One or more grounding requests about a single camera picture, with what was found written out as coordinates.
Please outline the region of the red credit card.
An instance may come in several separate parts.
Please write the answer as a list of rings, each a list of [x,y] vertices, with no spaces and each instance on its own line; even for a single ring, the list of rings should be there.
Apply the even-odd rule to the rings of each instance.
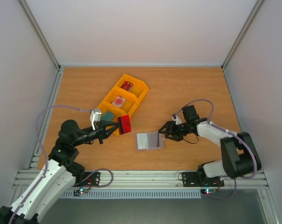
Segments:
[[[131,122],[129,114],[118,117],[117,123],[119,124],[118,131],[120,135],[131,132]]]

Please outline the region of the pink leather card holder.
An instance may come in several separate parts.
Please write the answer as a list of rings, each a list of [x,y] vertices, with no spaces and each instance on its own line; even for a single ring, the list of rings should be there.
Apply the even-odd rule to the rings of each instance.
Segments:
[[[156,150],[164,148],[164,136],[159,132],[137,133],[137,150]]]

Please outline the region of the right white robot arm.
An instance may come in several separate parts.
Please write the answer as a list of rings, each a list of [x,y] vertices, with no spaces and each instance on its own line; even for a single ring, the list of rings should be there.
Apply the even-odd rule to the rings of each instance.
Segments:
[[[221,176],[251,178],[261,169],[261,160],[249,133],[232,132],[207,118],[200,118],[193,105],[183,107],[182,113],[184,121],[174,114],[158,132],[176,142],[184,140],[188,134],[195,134],[219,146],[221,151],[220,161],[198,166],[196,176],[200,186]]]

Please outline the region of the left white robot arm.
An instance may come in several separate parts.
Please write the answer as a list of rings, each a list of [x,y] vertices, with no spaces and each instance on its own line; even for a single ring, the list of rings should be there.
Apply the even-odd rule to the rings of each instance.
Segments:
[[[38,224],[67,189],[85,182],[85,168],[75,162],[77,146],[103,143],[119,127],[118,122],[98,121],[80,129],[76,121],[64,121],[40,173],[14,203],[0,208],[0,224]]]

